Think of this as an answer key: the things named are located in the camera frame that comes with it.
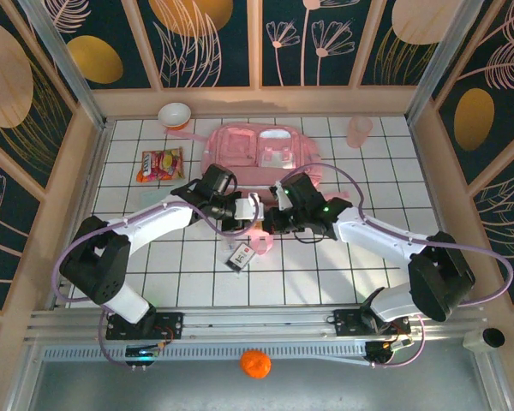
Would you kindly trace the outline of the grey cylinder with black hole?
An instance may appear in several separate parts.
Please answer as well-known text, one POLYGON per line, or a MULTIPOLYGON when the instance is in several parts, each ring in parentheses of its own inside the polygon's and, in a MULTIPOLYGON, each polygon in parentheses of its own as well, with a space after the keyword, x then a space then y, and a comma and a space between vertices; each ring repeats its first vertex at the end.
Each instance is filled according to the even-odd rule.
POLYGON ((504 333, 493 327, 469 331, 463 338, 463 346, 472 352, 488 352, 504 344, 504 333))

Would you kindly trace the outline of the pink student backpack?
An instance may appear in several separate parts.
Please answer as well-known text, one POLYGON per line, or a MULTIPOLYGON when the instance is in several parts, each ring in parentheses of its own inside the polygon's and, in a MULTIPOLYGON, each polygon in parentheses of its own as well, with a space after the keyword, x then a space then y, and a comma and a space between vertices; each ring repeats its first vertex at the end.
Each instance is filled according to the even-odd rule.
MULTIPOLYGON (((266 211, 277 205, 269 188, 294 174, 306 173, 318 190, 323 166, 315 141, 288 126, 234 122, 217 128, 204 140, 201 156, 202 175, 211 164, 232 171, 237 189, 242 195, 257 193, 266 211)), ((329 200, 347 194, 325 196, 329 200)), ((244 235, 257 253, 266 253, 272 247, 274 235, 244 235)))

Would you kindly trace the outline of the aluminium frame post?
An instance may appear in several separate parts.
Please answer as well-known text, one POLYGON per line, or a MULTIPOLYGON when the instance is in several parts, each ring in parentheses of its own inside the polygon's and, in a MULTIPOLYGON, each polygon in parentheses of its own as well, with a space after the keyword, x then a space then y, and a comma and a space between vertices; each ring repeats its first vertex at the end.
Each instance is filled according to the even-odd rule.
POLYGON ((444 38, 436 47, 405 113, 410 129, 415 127, 432 96, 433 90, 448 69, 460 44, 480 13, 483 2, 484 0, 462 0, 458 6, 450 26, 447 28, 444 38))
POLYGON ((97 105, 63 38, 64 34, 75 34, 91 14, 89 0, 16 1, 93 125, 98 131, 102 131, 105 128, 105 115, 97 105))

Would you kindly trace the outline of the orange fruit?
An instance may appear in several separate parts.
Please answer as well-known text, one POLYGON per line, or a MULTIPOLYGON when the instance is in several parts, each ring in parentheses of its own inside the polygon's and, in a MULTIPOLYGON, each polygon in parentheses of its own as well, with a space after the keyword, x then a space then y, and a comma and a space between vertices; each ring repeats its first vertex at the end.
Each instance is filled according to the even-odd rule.
POLYGON ((270 357, 259 350, 244 352, 239 361, 240 368, 250 378, 263 379, 272 370, 270 357))

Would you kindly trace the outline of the white orange bowl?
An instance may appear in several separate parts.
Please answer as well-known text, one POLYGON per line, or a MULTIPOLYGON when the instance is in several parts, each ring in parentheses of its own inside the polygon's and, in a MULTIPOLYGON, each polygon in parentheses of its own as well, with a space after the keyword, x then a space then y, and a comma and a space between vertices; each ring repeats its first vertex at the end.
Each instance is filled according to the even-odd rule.
POLYGON ((184 103, 169 103, 158 112, 158 121, 167 129, 182 130, 188 125, 192 111, 184 103))

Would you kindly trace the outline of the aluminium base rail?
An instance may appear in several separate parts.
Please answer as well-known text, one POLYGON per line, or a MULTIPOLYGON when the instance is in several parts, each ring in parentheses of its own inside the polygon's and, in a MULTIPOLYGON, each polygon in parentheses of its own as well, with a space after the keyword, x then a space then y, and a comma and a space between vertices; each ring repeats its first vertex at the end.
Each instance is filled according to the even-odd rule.
MULTIPOLYGON (((183 342, 261 343, 332 340, 335 306, 182 308, 183 342)), ((94 343, 101 311, 61 308, 30 315, 25 343, 94 343)))

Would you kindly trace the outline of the small circuit board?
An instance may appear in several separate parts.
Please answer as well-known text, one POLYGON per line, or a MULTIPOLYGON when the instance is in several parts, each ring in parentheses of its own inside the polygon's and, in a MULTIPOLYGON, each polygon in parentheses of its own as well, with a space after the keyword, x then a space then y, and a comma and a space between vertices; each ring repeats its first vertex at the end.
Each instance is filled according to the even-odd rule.
POLYGON ((128 366, 150 366, 161 353, 158 345, 128 346, 124 359, 128 366))
POLYGON ((397 351, 411 347, 413 344, 413 340, 409 338, 366 342, 364 359, 375 365, 388 364, 397 351))

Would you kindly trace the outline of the colourful candy bag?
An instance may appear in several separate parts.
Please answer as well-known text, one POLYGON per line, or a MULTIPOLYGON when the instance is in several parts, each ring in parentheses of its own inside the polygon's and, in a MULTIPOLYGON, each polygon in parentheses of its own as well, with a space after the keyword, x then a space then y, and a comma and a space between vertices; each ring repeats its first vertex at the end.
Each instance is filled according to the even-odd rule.
POLYGON ((185 177, 183 149, 181 147, 162 151, 145 151, 136 181, 140 183, 181 180, 185 177))

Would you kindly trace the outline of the black white small box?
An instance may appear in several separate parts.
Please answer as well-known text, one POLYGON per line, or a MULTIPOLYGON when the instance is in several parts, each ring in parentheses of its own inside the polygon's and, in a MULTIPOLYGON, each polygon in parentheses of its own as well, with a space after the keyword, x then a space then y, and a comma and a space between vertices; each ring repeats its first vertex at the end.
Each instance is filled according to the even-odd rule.
POLYGON ((241 272, 255 256, 255 250, 246 243, 240 243, 225 264, 234 272, 241 272))

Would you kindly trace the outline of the pink translucent cup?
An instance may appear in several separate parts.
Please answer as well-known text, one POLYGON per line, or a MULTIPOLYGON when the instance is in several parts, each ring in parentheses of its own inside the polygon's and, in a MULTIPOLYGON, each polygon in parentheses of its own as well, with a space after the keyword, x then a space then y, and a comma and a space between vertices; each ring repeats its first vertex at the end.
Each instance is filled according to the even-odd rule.
POLYGON ((351 117, 346 137, 347 145, 351 148, 360 148, 373 130, 373 126, 373 122, 369 117, 351 117))

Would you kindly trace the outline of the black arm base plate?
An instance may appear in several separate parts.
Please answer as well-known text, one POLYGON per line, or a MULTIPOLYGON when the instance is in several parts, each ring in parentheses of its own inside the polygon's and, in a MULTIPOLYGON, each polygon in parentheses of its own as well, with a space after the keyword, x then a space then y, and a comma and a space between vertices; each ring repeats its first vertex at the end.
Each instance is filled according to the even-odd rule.
POLYGON ((360 309, 333 311, 333 325, 338 337, 410 335, 409 318, 402 317, 384 322, 371 313, 360 309))
POLYGON ((117 314, 108 318, 108 341, 172 340, 182 337, 183 313, 159 312, 131 324, 117 314))

